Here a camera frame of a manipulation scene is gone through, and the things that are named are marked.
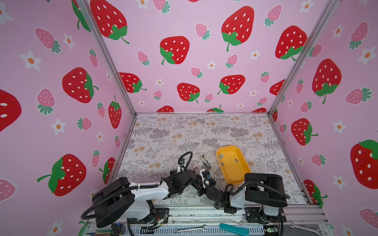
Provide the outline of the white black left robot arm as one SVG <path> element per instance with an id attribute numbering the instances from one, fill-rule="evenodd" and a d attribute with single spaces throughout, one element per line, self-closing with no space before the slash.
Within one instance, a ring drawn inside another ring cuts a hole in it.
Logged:
<path id="1" fill-rule="evenodd" d="M 188 169 L 192 158 L 191 151 L 182 154 L 178 159 L 178 171 L 155 183 L 131 183 L 126 177 L 117 179 L 94 195 L 93 205 L 81 214 L 81 220 L 94 218 L 96 226 L 103 228 L 126 212 L 129 218 L 147 218 L 154 210 L 153 200 L 177 197 L 196 181 L 196 173 Z"/>

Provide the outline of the pink white stapler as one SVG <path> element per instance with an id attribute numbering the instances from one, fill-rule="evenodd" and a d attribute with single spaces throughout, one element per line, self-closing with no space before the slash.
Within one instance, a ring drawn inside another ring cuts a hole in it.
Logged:
<path id="1" fill-rule="evenodd" d="M 197 173 L 197 174 L 199 174 L 199 168 L 197 167 L 197 166 L 193 166 L 193 169 L 195 170 L 195 172 Z"/>

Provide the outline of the yellow plastic tray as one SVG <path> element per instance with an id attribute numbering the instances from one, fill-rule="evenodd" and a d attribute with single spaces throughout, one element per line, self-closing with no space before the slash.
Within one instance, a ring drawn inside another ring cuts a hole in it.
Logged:
<path id="1" fill-rule="evenodd" d="M 227 184 L 239 185 L 244 182 L 245 174 L 251 173 L 250 167 L 237 146 L 221 147 L 216 152 L 217 159 L 222 157 L 224 166 L 220 165 L 222 174 Z"/>

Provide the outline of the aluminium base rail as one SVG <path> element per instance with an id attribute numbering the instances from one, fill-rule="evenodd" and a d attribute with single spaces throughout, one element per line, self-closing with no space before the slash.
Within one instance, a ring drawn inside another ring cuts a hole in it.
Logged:
<path id="1" fill-rule="evenodd" d="M 328 222 L 323 210 L 316 205 L 289 205 L 284 208 L 287 222 L 280 224 L 277 222 L 261 225 L 257 223 L 249 223 L 246 220 L 245 209 L 236 214 L 226 214 L 221 209 L 215 209 L 212 206 L 170 206 L 168 215 L 162 226 L 155 230 L 147 230 L 146 225 L 139 224 L 135 220 L 131 220 L 131 230 L 125 234 L 129 236 L 232 236 L 219 228 L 219 224 L 224 223 L 236 227 L 249 229 L 250 236 L 317 236 L 317 234 L 290 228 L 290 222 L 296 225 L 320 229 L 323 236 L 334 236 L 333 227 Z M 207 225 L 207 232 L 193 232 L 174 234 L 175 228 L 191 228 Z"/>

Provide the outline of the aluminium corner post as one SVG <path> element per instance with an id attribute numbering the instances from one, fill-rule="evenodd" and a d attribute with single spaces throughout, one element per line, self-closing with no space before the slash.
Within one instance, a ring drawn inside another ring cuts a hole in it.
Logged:
<path id="1" fill-rule="evenodd" d="M 83 1 L 83 0 L 78 0 L 77 1 L 78 5 L 81 7 L 81 11 L 82 11 L 82 14 L 91 30 L 91 33 L 99 47 L 99 50 L 101 51 L 101 54 L 104 58 L 104 61 L 106 62 L 106 65 L 107 67 L 109 68 L 109 72 L 111 73 L 111 75 L 113 76 L 113 79 L 115 80 L 115 84 L 117 85 L 117 88 L 128 108 L 128 110 L 130 111 L 130 114 L 133 118 L 136 117 L 136 111 L 128 97 L 128 93 L 126 91 L 126 88 L 122 82 L 122 79 L 115 67 L 115 64 L 111 58 L 111 55 L 109 53 L 109 50 L 107 49 L 105 43 L 104 43 L 104 40 L 102 38 L 102 34 L 100 33 L 99 29 L 98 29 L 98 26 L 95 22 L 95 19 L 94 19 L 94 16 L 93 14 L 91 13 L 91 10 L 90 10 L 90 5 L 87 1 Z"/>
<path id="2" fill-rule="evenodd" d="M 296 59 L 296 62 L 294 63 L 292 69 L 290 70 L 289 74 L 285 78 L 285 82 L 283 86 L 281 87 L 278 96 L 274 100 L 274 103 L 272 104 L 272 107 L 270 108 L 268 114 L 269 118 L 273 117 L 274 111 L 278 108 L 283 96 L 287 92 L 287 90 L 290 88 L 290 85 L 292 84 L 293 80 L 295 79 L 296 75 L 298 74 L 301 65 L 303 62 L 307 59 L 308 54 L 310 50 L 312 49 L 313 45 L 317 42 L 319 37 L 322 35 L 322 32 L 324 31 L 327 23 L 332 18 L 333 13 L 337 9 L 339 5 L 339 1 L 337 0 L 331 0 L 328 1 L 322 14 L 320 15 L 317 23 L 315 24 L 311 34 L 308 36 L 308 40 L 305 43 L 303 49 L 301 50 L 298 58 Z"/>

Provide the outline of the aluminium corner post left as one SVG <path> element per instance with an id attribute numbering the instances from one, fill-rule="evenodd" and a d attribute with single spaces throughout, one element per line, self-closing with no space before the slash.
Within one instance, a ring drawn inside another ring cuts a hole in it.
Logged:
<path id="1" fill-rule="evenodd" d="M 133 118 L 136 117 L 136 111 L 128 97 L 128 93 L 126 91 L 126 88 L 122 82 L 122 79 L 115 67 L 115 64 L 111 58 L 111 55 L 109 53 L 109 50 L 107 49 L 105 43 L 104 43 L 104 40 L 102 38 L 102 34 L 100 33 L 99 29 L 98 29 L 98 26 L 95 22 L 95 19 L 94 19 L 94 16 L 93 14 L 91 13 L 91 10 L 90 10 L 90 5 L 87 1 L 83 1 L 83 0 L 78 0 L 77 1 L 78 5 L 81 7 L 81 11 L 82 11 L 82 14 L 91 30 L 91 33 L 99 47 L 99 50 L 101 51 L 101 54 L 104 58 L 104 61 L 106 62 L 106 65 L 107 67 L 109 68 L 109 72 L 111 73 L 111 75 L 113 76 L 113 79 L 115 80 L 115 84 L 117 85 L 117 88 L 128 108 L 128 110 L 130 111 L 130 114 Z"/>

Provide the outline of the silver wrench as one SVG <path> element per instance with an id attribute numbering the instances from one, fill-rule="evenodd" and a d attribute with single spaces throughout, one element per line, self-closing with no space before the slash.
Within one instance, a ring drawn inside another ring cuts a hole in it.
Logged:
<path id="1" fill-rule="evenodd" d="M 292 229 L 300 229 L 300 230 L 304 230 L 304 231 L 308 231 L 308 232 L 312 232 L 312 233 L 315 233 L 317 234 L 318 236 L 323 236 L 322 234 L 322 231 L 320 229 L 312 229 L 312 228 L 308 228 L 308 227 L 304 227 L 304 226 L 300 226 L 300 225 L 296 225 L 294 224 L 293 222 L 290 222 L 289 224 L 290 228 Z"/>
<path id="2" fill-rule="evenodd" d="M 191 228 L 182 228 L 182 229 L 178 229 L 178 228 L 175 228 L 173 230 L 173 233 L 174 234 L 180 234 L 180 233 L 197 233 L 197 232 L 200 232 L 200 233 L 204 233 L 204 232 L 207 232 L 208 230 L 208 226 L 207 225 L 202 225 L 202 226 L 199 226 L 199 227 L 191 227 Z"/>

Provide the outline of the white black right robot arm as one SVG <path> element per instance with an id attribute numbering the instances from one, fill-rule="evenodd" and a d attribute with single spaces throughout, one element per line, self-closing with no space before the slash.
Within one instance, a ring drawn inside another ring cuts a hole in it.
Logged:
<path id="1" fill-rule="evenodd" d="M 196 177 L 192 186 L 198 196 L 205 195 L 215 208 L 222 208 L 225 213 L 235 214 L 244 208 L 249 223 L 287 222 L 283 208 L 287 207 L 290 196 L 285 193 L 283 178 L 279 175 L 247 173 L 237 189 L 228 184 L 224 190 L 216 188 L 216 182 L 210 176 L 205 178 L 197 174 Z"/>

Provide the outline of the aluminium corner post right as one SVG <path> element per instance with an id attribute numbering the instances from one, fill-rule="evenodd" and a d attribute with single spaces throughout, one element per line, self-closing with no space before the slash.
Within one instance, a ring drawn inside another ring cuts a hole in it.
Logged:
<path id="1" fill-rule="evenodd" d="M 311 34 L 308 36 L 308 40 L 305 43 L 303 49 L 301 50 L 298 58 L 296 59 L 296 62 L 294 63 L 292 69 L 290 70 L 289 74 L 285 78 L 285 82 L 283 86 L 281 87 L 278 96 L 274 100 L 274 103 L 272 104 L 272 107 L 270 108 L 268 114 L 269 118 L 273 117 L 274 111 L 278 108 L 283 96 L 287 92 L 287 90 L 290 88 L 290 85 L 292 84 L 293 80 L 295 79 L 296 75 L 298 74 L 301 65 L 303 62 L 307 59 L 308 54 L 310 50 L 312 49 L 313 45 L 317 42 L 319 37 L 322 35 L 322 32 L 324 31 L 327 23 L 332 18 L 333 13 L 337 9 L 339 5 L 339 1 L 337 0 L 331 0 L 328 1 L 322 14 L 320 15 L 317 23 L 315 24 Z"/>

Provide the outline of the teal handled tool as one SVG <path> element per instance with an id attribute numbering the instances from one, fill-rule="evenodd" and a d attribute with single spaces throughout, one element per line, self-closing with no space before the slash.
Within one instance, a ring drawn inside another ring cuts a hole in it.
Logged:
<path id="1" fill-rule="evenodd" d="M 243 227 L 236 227 L 228 224 L 221 223 L 219 224 L 219 228 L 227 231 L 229 233 L 233 233 L 239 236 L 249 236 L 250 231 L 249 229 L 243 228 Z"/>

